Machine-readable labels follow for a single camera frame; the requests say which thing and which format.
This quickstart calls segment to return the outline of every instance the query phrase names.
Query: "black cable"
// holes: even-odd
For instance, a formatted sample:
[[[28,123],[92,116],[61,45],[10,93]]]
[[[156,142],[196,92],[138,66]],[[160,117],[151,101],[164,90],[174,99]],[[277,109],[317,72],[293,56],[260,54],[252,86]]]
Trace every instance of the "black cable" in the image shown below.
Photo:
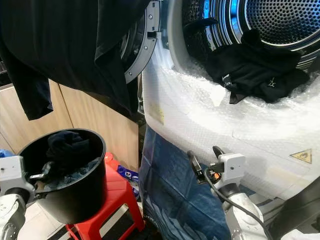
[[[208,168],[206,168],[203,171],[204,177],[206,179],[206,181],[209,183],[210,187],[214,190],[214,192],[224,201],[226,201],[227,203],[231,204],[232,206],[236,207],[237,209],[240,209],[241,211],[245,212],[245,214],[249,215],[250,217],[252,217],[254,220],[256,220],[261,227],[263,228],[263,231],[266,235],[266,237],[268,238],[268,240],[273,240],[269,230],[267,229],[267,227],[264,225],[264,223],[256,216],[254,215],[252,212],[248,211],[247,209],[245,209],[244,207],[236,204],[235,202],[231,201],[229,198],[225,197],[216,187],[215,185],[211,182],[210,178],[208,177]]]

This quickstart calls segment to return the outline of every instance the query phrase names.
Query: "black cloth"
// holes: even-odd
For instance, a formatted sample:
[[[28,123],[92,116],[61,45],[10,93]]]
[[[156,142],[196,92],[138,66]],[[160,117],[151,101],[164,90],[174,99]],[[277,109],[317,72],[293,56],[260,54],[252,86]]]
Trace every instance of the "black cloth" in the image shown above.
[[[0,56],[29,120],[53,110],[48,79],[136,112],[118,42],[149,1],[1,0]]]
[[[83,139],[77,132],[63,130],[49,136],[47,141],[47,160],[55,163],[56,173],[51,173],[53,175],[64,176],[96,157],[91,150],[89,139]]]
[[[230,103],[255,96],[273,103],[288,96],[309,80],[296,69],[300,54],[283,48],[268,48],[257,30],[243,34],[240,44],[218,47],[205,64],[213,81],[232,92]]]

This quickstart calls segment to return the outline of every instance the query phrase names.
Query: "dark blue cloth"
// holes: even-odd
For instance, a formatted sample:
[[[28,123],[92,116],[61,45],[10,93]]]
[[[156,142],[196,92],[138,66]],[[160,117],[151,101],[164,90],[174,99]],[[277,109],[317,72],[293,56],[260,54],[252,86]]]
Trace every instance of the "dark blue cloth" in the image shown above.
[[[139,170],[144,217],[168,240],[228,240],[221,202],[207,184],[197,184],[185,152],[150,127]]]

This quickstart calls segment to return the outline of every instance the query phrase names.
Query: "warning sticker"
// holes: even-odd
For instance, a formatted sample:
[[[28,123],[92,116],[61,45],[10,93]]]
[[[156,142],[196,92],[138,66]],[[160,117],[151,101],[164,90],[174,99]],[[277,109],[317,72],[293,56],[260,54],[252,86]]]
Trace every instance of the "warning sticker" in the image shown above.
[[[312,149],[307,149],[290,155],[295,159],[302,160],[308,164],[312,163]]]

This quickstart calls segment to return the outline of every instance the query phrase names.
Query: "red plastic stool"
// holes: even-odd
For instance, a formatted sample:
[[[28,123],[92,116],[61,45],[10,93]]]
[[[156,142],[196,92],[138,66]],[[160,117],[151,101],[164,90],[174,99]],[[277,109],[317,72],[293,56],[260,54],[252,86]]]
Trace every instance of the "red plastic stool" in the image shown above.
[[[130,186],[129,182],[122,178],[108,164],[105,165],[105,174],[107,186],[106,200],[99,212],[87,221],[74,225],[67,224],[65,226],[70,236],[75,240],[79,239],[71,230],[73,226],[78,230],[82,240],[101,240],[102,238],[99,230],[102,224],[123,204],[128,205],[133,219],[133,224],[125,231],[119,240],[125,240],[135,228],[141,232],[145,227],[145,223],[142,219],[136,198],[132,192],[132,187]]]

